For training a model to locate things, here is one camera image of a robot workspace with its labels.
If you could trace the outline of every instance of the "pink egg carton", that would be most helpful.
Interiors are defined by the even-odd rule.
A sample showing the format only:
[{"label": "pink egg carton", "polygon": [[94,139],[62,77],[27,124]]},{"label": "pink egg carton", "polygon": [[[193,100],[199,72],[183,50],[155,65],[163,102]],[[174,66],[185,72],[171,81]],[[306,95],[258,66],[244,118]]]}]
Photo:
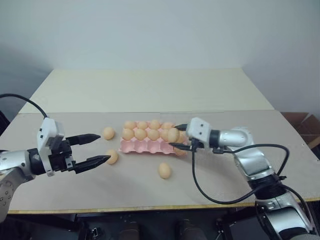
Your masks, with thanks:
[{"label": "pink egg carton", "polygon": [[[148,133],[151,129],[148,127],[145,129]],[[160,127],[158,129],[159,133],[163,131],[163,129]],[[138,140],[137,138],[133,137],[131,140],[127,141],[121,138],[120,140],[120,152],[123,153],[130,153],[130,152],[136,152],[136,153],[163,153],[163,154],[176,154],[174,151],[174,147],[171,146],[168,142],[163,140],[161,137],[159,137],[156,141],[152,141],[150,138],[146,137],[143,140]]]}]

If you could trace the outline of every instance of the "wooden table edge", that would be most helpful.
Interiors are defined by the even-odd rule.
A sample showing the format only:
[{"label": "wooden table edge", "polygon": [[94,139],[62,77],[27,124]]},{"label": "wooden table edge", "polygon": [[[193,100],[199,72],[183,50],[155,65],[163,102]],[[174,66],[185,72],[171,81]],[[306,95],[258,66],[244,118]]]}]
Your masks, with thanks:
[{"label": "wooden table edge", "polygon": [[[320,201],[320,197],[307,198],[307,202]],[[92,214],[92,213],[116,213],[116,212],[135,212],[152,210],[192,210],[192,209],[221,209],[221,208],[243,208],[252,207],[253,202],[242,202],[235,204],[203,204],[203,205],[165,205],[165,206],[132,206],[116,208],[88,208],[70,210],[9,210],[8,214]]]}]

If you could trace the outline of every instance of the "white wall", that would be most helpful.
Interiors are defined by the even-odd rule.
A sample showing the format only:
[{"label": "white wall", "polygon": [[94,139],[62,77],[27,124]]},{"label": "white wall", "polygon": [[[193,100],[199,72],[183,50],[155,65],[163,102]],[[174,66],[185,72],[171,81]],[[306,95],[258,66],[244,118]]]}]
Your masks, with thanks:
[{"label": "white wall", "polygon": [[276,109],[320,116],[319,0],[0,1],[1,43],[45,72],[243,67]]},{"label": "white wall", "polygon": [[[51,68],[44,61],[5,45],[0,38],[0,94],[30,98],[50,72]],[[10,121],[24,105],[23,100],[13,97],[0,99],[0,111]]]}]

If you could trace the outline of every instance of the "table top board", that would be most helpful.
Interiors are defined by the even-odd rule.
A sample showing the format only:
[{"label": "table top board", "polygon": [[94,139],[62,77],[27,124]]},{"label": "table top board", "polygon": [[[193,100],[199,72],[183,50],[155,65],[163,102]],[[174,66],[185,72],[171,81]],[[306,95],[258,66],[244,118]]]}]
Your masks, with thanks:
[{"label": "table top board", "polygon": [[[211,113],[274,109],[241,68],[55,69],[31,100],[46,113]],[[20,113],[38,112],[26,104]]]},{"label": "table top board", "polygon": [[[87,145],[73,146],[77,162],[109,149],[117,150],[123,123],[127,120],[157,119],[176,124],[188,123],[193,117],[208,121],[217,130],[246,126],[255,143],[287,146],[290,158],[283,175],[285,184],[307,200],[320,198],[318,181],[320,165],[298,133],[276,110],[225,111],[215,113],[51,113],[50,117],[64,126],[65,136],[101,134],[113,127],[114,139],[98,139]],[[0,137],[0,148],[9,151],[35,148],[36,134],[42,123],[37,113],[19,114]],[[285,156],[281,149],[261,148],[277,170]],[[166,162],[172,168],[169,179],[161,179],[157,169]],[[196,154],[199,184],[215,199],[228,201],[249,192],[250,188],[238,171],[230,154],[214,155],[205,150]],[[233,206],[251,205],[251,197]],[[225,207],[204,198],[197,190],[191,168],[191,154],[186,157],[151,153],[119,153],[114,165],[104,163],[96,169],[75,174],[57,172],[53,177],[40,175],[24,183],[15,192],[10,213],[87,213],[151,209],[195,209]]]}]

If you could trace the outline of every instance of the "egg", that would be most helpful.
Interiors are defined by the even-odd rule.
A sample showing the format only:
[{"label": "egg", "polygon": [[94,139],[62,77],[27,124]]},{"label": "egg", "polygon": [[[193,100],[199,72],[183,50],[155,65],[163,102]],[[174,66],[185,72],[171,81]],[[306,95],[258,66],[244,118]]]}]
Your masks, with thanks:
[{"label": "egg", "polygon": [[168,142],[168,129],[163,129],[160,132],[160,137],[165,140],[166,142]]},{"label": "egg", "polygon": [[178,144],[182,144],[186,140],[186,133],[184,131],[179,131],[179,138],[176,141]]},{"label": "egg", "polygon": [[134,136],[136,137],[136,139],[141,141],[147,137],[147,132],[143,129],[138,128],[134,131]]},{"label": "egg", "polygon": [[179,130],[176,128],[170,128],[168,130],[168,142],[169,143],[175,143],[179,139]]},{"label": "egg", "polygon": [[112,165],[112,164],[114,164],[114,163],[118,160],[118,153],[117,153],[115,150],[113,150],[113,149],[110,149],[109,151],[107,151],[107,152],[106,152],[106,155],[111,156],[111,157],[106,161],[107,164]]},{"label": "egg", "polygon": [[130,141],[134,137],[135,133],[133,130],[124,128],[122,130],[122,138],[126,141]]},{"label": "egg", "polygon": [[158,130],[160,128],[160,122],[158,120],[152,120],[149,124],[149,128]]},{"label": "egg", "polygon": [[123,126],[123,128],[125,129],[134,129],[136,127],[137,127],[137,124],[135,121],[126,121]]},{"label": "egg", "polygon": [[158,173],[162,179],[168,179],[171,176],[171,167],[167,163],[162,162],[158,167]]},{"label": "egg", "polygon": [[136,125],[138,129],[146,129],[148,127],[148,123],[146,121],[139,121]]},{"label": "egg", "polygon": [[150,129],[148,131],[148,138],[150,138],[152,141],[156,141],[160,137],[160,133],[157,130]]},{"label": "egg", "polygon": [[175,152],[175,154],[177,155],[177,156],[185,156],[185,155],[187,155],[187,151],[185,151],[185,150],[181,150],[181,149],[179,149],[179,148],[176,148],[176,147],[174,147],[173,148],[173,151]]},{"label": "egg", "polygon": [[115,136],[115,130],[110,126],[105,127],[103,129],[102,135],[105,140],[110,140]]},{"label": "egg", "polygon": [[170,129],[174,126],[172,122],[164,122],[161,126],[162,129]]}]

